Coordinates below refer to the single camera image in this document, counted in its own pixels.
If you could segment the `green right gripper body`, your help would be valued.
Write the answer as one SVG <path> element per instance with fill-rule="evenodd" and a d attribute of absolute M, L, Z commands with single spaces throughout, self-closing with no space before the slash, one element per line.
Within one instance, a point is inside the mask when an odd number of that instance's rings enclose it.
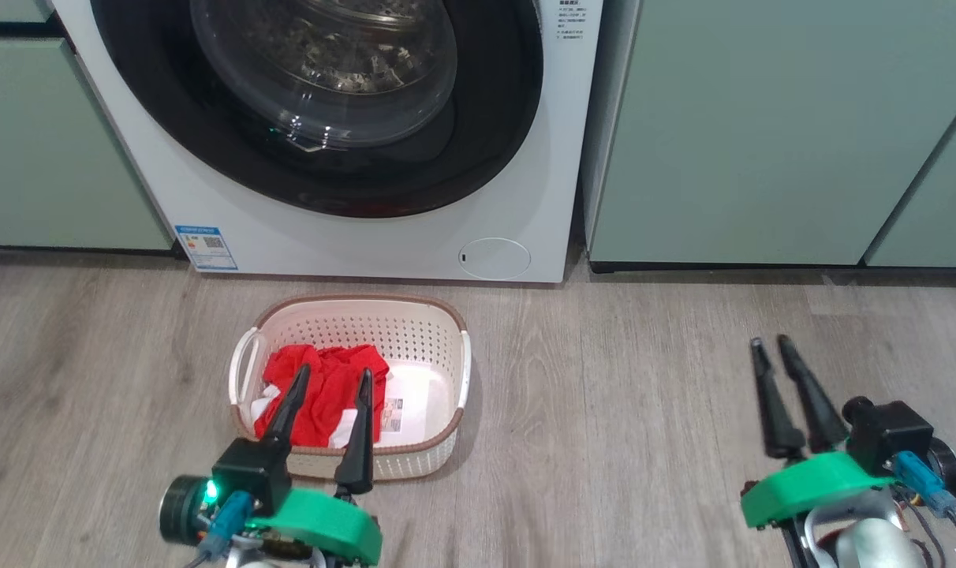
<path fill-rule="evenodd" d="M 868 474 L 853 457 L 837 450 L 799 461 L 753 484 L 741 494 L 742 517 L 753 529 L 780 524 L 895 482 L 892 475 Z"/>

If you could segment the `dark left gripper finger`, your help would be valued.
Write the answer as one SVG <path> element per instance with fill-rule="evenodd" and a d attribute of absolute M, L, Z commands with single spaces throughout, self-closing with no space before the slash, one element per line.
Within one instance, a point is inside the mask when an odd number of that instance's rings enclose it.
<path fill-rule="evenodd" d="M 311 365 L 297 369 L 284 395 L 279 395 L 265 407 L 266 423 L 255 449 L 258 455 L 287 455 L 292 448 L 292 432 L 299 410 L 304 406 L 306 391 L 311 381 Z"/>
<path fill-rule="evenodd" d="M 360 386 L 354 399 L 356 417 L 349 432 L 348 445 L 344 457 L 336 468 L 336 496 L 356 496 L 367 494 L 374 483 L 374 377 L 371 369 L 366 368 L 360 380 Z"/>

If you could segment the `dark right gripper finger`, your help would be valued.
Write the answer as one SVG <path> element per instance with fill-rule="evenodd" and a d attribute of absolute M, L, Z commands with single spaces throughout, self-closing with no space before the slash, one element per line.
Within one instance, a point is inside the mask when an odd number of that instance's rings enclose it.
<path fill-rule="evenodd" d="M 751 360 L 765 454 L 771 459 L 798 461 L 805 439 L 795 427 L 776 384 L 776 374 L 760 338 L 751 341 Z"/>
<path fill-rule="evenodd" d="M 796 385 L 808 428 L 808 446 L 813 454 L 831 452 L 845 442 L 849 431 L 835 404 L 822 388 L 816 374 L 800 355 L 787 334 L 777 335 L 779 353 L 786 374 Z"/>

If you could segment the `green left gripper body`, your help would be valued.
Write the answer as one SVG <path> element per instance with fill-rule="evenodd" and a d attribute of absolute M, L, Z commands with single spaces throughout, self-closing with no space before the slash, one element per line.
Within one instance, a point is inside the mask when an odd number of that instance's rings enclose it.
<path fill-rule="evenodd" d="M 378 566 L 383 536 L 377 521 L 348 500 L 311 488 L 291 489 L 273 515 L 254 515 L 248 531 L 276 533 L 282 539 L 299 540 L 324 554 L 362 566 Z"/>

